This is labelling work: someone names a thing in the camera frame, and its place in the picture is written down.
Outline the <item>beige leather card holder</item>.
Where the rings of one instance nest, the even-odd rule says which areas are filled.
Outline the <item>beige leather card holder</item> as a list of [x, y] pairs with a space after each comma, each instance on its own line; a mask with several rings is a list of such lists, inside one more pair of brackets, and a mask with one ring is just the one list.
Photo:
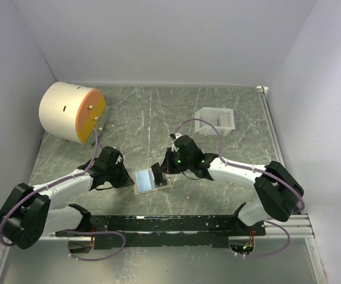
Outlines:
[[134, 173], [133, 186], [134, 194], [141, 195], [144, 193], [151, 193], [158, 190], [166, 189], [171, 187], [170, 178], [163, 174], [164, 182], [161, 185], [156, 185], [154, 175], [151, 169], [139, 170]]

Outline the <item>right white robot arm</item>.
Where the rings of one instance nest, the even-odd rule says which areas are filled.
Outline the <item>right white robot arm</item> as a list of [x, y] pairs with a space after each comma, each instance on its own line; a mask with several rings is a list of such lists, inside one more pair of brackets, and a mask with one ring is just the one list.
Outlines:
[[287, 222], [301, 204], [304, 190], [279, 162], [250, 165], [204, 153], [187, 135], [172, 133], [173, 145], [165, 152], [160, 171], [167, 175], [191, 171], [197, 178], [232, 182], [253, 189], [256, 199], [245, 202], [233, 213], [232, 228], [245, 235], [252, 226], [269, 219]]

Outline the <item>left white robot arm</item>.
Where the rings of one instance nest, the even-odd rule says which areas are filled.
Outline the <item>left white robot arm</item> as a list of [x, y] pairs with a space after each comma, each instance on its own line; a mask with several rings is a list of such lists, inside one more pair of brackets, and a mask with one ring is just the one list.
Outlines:
[[0, 209], [0, 241], [5, 246], [27, 249], [41, 236], [59, 231], [84, 236], [93, 230], [91, 213], [77, 204], [57, 209], [56, 205], [72, 196], [94, 189], [132, 186], [122, 153], [106, 146], [98, 157], [71, 173], [41, 185], [20, 183], [13, 188]]

